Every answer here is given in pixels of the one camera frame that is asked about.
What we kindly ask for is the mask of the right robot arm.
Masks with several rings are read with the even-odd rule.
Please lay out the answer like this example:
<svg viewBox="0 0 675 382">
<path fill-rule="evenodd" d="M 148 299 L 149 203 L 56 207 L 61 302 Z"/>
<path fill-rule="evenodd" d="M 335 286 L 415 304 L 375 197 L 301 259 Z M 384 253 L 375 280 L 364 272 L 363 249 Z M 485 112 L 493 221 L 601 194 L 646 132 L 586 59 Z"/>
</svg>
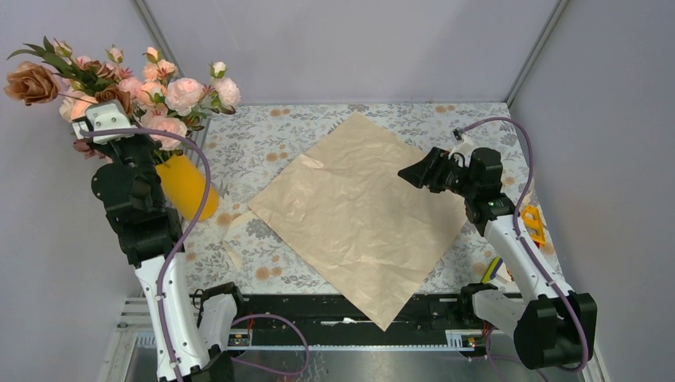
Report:
<svg viewBox="0 0 675 382">
<path fill-rule="evenodd" d="M 468 221 L 495 249 L 520 291 L 522 301 L 515 302 L 495 286 L 468 284 L 456 302 L 459 322 L 501 330 L 528 369 L 580 371 L 593 356 L 597 305 L 546 263 L 516 205 L 502 191 L 502 172 L 496 150 L 480 147 L 464 158 L 435 147 L 397 174 L 417 189 L 462 197 Z"/>
</svg>

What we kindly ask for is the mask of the orange paper bouquet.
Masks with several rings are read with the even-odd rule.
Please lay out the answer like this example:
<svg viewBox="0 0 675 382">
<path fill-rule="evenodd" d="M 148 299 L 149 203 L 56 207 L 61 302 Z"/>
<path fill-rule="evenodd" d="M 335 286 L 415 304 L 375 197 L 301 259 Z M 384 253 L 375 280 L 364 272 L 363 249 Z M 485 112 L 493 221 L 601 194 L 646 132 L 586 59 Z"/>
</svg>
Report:
<svg viewBox="0 0 675 382">
<path fill-rule="evenodd" d="M 386 330 L 466 223 L 464 202 L 400 178 L 423 151 L 355 112 L 249 208 Z"/>
</svg>

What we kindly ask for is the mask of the cream printed ribbon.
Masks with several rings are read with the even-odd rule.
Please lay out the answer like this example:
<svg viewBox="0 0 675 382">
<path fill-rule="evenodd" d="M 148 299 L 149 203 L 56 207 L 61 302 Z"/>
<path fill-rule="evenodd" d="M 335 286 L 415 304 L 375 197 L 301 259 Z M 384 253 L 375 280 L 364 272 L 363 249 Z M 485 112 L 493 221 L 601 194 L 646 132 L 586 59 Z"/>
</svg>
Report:
<svg viewBox="0 0 675 382">
<path fill-rule="evenodd" d="M 257 215 L 253 211 L 248 211 L 234 218 L 229 223 L 221 241 L 223 249 L 227 252 L 238 272 L 241 272 L 244 266 L 244 259 L 240 250 L 243 242 L 248 238 L 248 235 L 244 231 L 247 224 L 255 218 L 257 218 Z"/>
</svg>

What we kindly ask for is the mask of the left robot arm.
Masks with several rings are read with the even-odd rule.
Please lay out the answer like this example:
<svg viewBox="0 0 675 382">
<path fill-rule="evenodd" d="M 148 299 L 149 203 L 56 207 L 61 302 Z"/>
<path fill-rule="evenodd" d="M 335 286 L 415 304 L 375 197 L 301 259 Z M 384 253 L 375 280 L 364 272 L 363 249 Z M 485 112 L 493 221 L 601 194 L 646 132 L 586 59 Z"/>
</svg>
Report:
<svg viewBox="0 0 675 382">
<path fill-rule="evenodd" d="M 201 293 L 193 308 L 185 280 L 185 233 L 168 206 L 154 168 L 155 142 L 147 135 L 96 137 L 91 144 L 111 157 L 97 170 L 92 192 L 135 269 L 156 340 L 159 381 L 233 381 L 227 345 L 230 328 L 244 322 L 247 307 L 234 283 Z"/>
</svg>

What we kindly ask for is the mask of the dark mauve rose stem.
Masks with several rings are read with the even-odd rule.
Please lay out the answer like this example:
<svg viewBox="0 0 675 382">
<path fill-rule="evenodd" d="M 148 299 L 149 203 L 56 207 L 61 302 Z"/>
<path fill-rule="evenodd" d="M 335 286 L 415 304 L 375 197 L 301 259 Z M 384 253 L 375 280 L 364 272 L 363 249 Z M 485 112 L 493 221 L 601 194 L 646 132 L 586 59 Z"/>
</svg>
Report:
<svg viewBox="0 0 675 382">
<path fill-rule="evenodd" d="M 72 148 L 82 154 L 86 159 L 89 158 L 98 158 L 101 160 L 108 160 L 108 156 L 105 155 L 104 153 L 100 152 L 99 150 L 93 148 L 90 145 L 90 141 L 87 139 L 77 139 L 72 143 Z"/>
</svg>

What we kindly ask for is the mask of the brown orange rose stem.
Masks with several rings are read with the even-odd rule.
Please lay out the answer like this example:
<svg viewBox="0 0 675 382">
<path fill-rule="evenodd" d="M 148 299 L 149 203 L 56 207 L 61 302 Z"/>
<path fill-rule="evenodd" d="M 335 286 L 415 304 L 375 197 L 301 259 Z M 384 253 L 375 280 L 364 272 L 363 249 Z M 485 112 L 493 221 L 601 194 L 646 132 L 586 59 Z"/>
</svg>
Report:
<svg viewBox="0 0 675 382">
<path fill-rule="evenodd" d="M 123 89 L 123 81 L 131 78 L 131 71 L 122 67 L 123 51 L 113 45 L 106 54 L 105 60 L 76 56 L 68 43 L 48 38 L 41 45 L 26 44 L 10 57 L 30 55 L 40 61 L 18 64 L 6 75 L 4 92 L 26 106 L 61 98 L 60 113 L 67 121 L 83 117 L 92 105 L 114 100 L 131 116 L 133 95 Z"/>
</svg>

